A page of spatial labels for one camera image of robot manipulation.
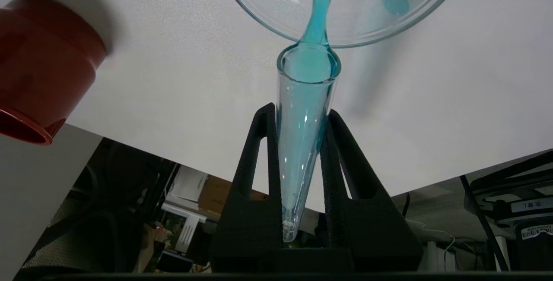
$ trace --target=cable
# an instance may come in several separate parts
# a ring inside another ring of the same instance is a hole
[[[448,249],[455,243],[455,237],[453,237],[453,241],[451,241],[450,245],[448,245],[448,247],[446,247],[446,249],[444,250],[444,271],[446,271],[446,252],[448,251]]]
[[[403,218],[407,215],[407,209],[409,208],[409,203],[411,203],[411,194],[407,193],[407,198],[405,198],[405,205],[403,205]]]
[[[416,223],[416,224],[421,224],[421,228],[419,228],[420,230],[423,230],[423,231],[429,231],[429,232],[441,232],[443,234],[446,234],[448,236],[450,236],[451,238],[451,243],[448,245],[448,247],[446,247],[446,249],[444,250],[444,271],[446,269],[446,252],[448,251],[448,249],[455,243],[455,237],[452,236],[452,234],[450,234],[449,232],[447,231],[444,231],[444,230],[437,230],[437,229],[424,229],[424,227],[426,226],[425,223],[423,222],[417,222],[417,221],[413,221],[413,220],[408,220],[407,218],[405,219],[407,222],[411,222],[411,223]]]
[[[488,237],[490,247],[492,247],[492,251],[496,255],[497,263],[499,264],[499,269],[501,271],[509,271],[507,262],[505,261],[505,257],[503,257],[503,253],[499,248],[499,244],[497,243],[496,237],[493,235],[492,228],[490,228],[488,221],[484,216],[484,213],[482,213],[482,210],[480,209],[478,202],[476,202],[476,198],[474,198],[474,194],[470,189],[470,185],[468,185],[467,177],[465,175],[462,175],[459,178],[461,180],[461,183],[463,184],[464,192],[466,193],[470,204],[474,206],[474,212],[476,213],[476,216],[478,217],[478,220],[480,221],[480,224],[482,225],[484,232],[486,232],[486,236]]]

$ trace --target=cardboard box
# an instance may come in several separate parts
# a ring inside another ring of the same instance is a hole
[[[209,175],[198,200],[199,209],[202,212],[221,216],[231,185],[230,181]],[[251,200],[267,200],[268,198],[269,195],[255,190],[251,191]]]

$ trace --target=white tabletop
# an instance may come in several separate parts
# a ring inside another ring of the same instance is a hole
[[[112,47],[67,122],[232,180],[290,41],[234,0],[58,1]],[[550,0],[446,0],[402,35],[337,51],[333,108],[390,195],[553,147],[551,25]],[[319,167],[306,206],[324,209]]]

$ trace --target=white cable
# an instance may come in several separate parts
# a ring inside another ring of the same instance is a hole
[[[424,230],[424,231],[430,231],[430,232],[441,232],[443,234],[446,234],[448,236],[450,236],[450,238],[452,239],[451,240],[451,243],[448,245],[448,247],[446,247],[446,249],[444,250],[444,271],[446,270],[446,252],[448,251],[448,249],[455,243],[455,237],[452,236],[449,232],[447,231],[444,231],[444,230],[436,230],[436,229],[424,229],[424,227],[426,226],[425,223],[423,222],[417,222],[417,221],[412,221],[412,220],[409,220],[409,219],[405,219],[407,222],[411,222],[411,223],[416,223],[416,224],[421,224],[421,228],[419,228],[420,230]]]

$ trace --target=blue droplet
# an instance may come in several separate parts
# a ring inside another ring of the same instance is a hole
[[[386,10],[396,16],[402,16],[409,12],[409,2],[407,0],[382,0]]]

